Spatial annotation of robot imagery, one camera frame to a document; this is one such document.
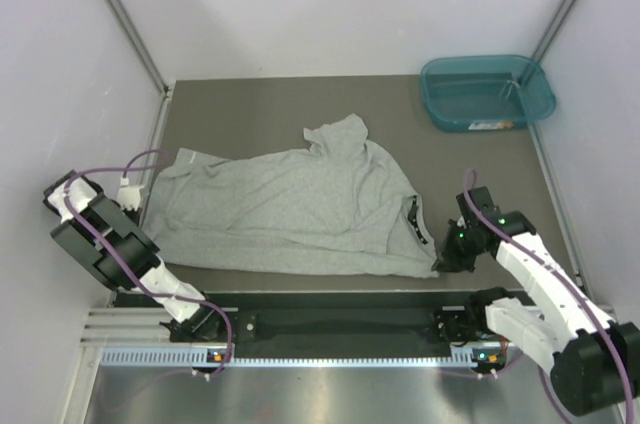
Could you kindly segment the grey adidas t-shirt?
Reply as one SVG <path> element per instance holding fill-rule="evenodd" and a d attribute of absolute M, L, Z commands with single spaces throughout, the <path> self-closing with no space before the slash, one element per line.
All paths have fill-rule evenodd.
<path fill-rule="evenodd" d="M 231 160 L 181 149 L 156 178 L 144 232 L 172 264 L 301 275 L 434 276 L 422 200 L 350 115 L 306 147 Z"/>

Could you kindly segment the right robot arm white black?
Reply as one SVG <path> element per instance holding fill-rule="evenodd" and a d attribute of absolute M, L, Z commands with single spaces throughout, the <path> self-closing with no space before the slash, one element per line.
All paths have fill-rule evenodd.
<path fill-rule="evenodd" d="M 462 212 L 449 223 L 435 267 L 470 270 L 482 254 L 508 271 L 538 310 L 529 311 L 501 287 L 476 291 L 464 304 L 467 337 L 498 335 L 515 344 L 549 377 L 571 414 L 584 416 L 622 404 L 626 422 L 634 422 L 638 327 L 616 321 L 594 304 L 519 212 Z"/>

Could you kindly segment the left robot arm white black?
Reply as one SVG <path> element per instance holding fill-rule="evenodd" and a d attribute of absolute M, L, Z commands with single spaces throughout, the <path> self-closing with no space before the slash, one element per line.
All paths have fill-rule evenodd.
<path fill-rule="evenodd" d="M 140 188 L 121 180 L 122 203 L 94 181 L 71 171 L 43 191 L 43 204 L 60 218 L 52 239 L 101 285 L 141 292 L 171 320 L 172 342 L 214 342 L 229 337 L 226 314 L 166 266 L 158 246 L 138 226 Z"/>

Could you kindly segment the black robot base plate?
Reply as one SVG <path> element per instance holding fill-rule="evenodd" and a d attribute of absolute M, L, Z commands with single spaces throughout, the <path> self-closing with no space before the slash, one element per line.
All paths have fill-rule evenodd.
<path fill-rule="evenodd" d="M 165 323 L 173 342 L 232 341 L 248 359 L 448 357 L 452 346 L 494 341 L 465 307 L 469 291 L 210 293 L 232 328 L 207 312 L 204 324 Z"/>

